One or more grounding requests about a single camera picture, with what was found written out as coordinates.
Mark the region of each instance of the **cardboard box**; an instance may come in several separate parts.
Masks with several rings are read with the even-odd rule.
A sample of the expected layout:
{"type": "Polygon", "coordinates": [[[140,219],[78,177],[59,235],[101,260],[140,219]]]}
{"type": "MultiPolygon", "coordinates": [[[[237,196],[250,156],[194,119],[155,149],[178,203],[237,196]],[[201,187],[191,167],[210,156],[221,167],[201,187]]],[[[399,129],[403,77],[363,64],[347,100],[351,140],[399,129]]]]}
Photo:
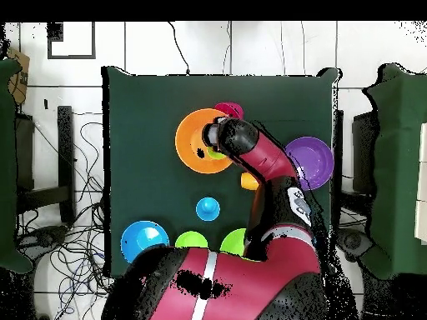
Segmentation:
{"type": "Polygon", "coordinates": [[[22,104],[25,102],[27,94],[30,58],[12,47],[8,49],[8,57],[18,60],[23,67],[23,70],[18,72],[16,75],[13,75],[9,81],[9,92],[13,95],[17,104],[22,104]]]}

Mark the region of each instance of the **yellow cup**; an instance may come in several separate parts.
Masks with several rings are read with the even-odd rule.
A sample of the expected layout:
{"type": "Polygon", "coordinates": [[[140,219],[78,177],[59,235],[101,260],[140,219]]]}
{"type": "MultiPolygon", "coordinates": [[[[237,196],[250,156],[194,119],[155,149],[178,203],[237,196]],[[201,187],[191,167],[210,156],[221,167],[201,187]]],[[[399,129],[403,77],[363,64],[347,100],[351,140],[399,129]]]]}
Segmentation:
{"type": "Polygon", "coordinates": [[[257,190],[259,184],[252,174],[245,172],[240,178],[240,185],[243,189],[257,190]]]}

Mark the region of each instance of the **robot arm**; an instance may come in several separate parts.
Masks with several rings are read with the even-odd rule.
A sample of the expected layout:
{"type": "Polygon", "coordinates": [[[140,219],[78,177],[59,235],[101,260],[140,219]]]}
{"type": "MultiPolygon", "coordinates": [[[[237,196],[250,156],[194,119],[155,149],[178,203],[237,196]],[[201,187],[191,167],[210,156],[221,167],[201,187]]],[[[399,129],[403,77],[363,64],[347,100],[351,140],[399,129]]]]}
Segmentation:
{"type": "Polygon", "coordinates": [[[247,258],[265,260],[268,242],[285,235],[311,243],[311,212],[295,167],[267,132],[250,122],[217,117],[203,129],[203,142],[259,181],[245,234],[247,258]]]}

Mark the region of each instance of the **white stripe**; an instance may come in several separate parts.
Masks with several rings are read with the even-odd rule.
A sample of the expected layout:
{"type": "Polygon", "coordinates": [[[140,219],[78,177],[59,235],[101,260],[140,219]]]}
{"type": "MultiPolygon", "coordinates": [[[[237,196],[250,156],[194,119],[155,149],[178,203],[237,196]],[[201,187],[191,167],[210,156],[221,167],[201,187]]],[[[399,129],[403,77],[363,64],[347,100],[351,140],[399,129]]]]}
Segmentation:
{"type": "Polygon", "coordinates": [[[292,227],[292,226],[279,226],[268,230],[261,238],[261,242],[268,237],[271,233],[273,233],[273,239],[280,238],[282,236],[286,236],[289,238],[297,238],[304,243],[310,245],[312,249],[315,250],[313,243],[311,242],[311,237],[305,231],[292,227]]]}
{"type": "MultiPolygon", "coordinates": [[[[216,265],[217,253],[208,250],[208,260],[206,261],[206,268],[204,269],[203,280],[205,278],[209,278],[212,282],[214,281],[214,272],[216,265]]],[[[198,296],[191,320],[202,320],[207,305],[208,299],[202,299],[200,298],[200,296],[198,296]]]]}

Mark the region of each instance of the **blue bowl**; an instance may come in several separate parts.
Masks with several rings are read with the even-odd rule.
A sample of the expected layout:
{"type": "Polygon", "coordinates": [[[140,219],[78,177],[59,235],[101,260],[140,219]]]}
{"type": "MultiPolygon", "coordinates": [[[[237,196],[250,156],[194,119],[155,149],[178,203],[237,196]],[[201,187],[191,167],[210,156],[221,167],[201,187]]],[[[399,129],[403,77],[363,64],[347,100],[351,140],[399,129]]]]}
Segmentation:
{"type": "Polygon", "coordinates": [[[166,231],[157,223],[138,221],[123,232],[120,247],[126,261],[131,263],[145,249],[158,244],[169,245],[166,231]]]}

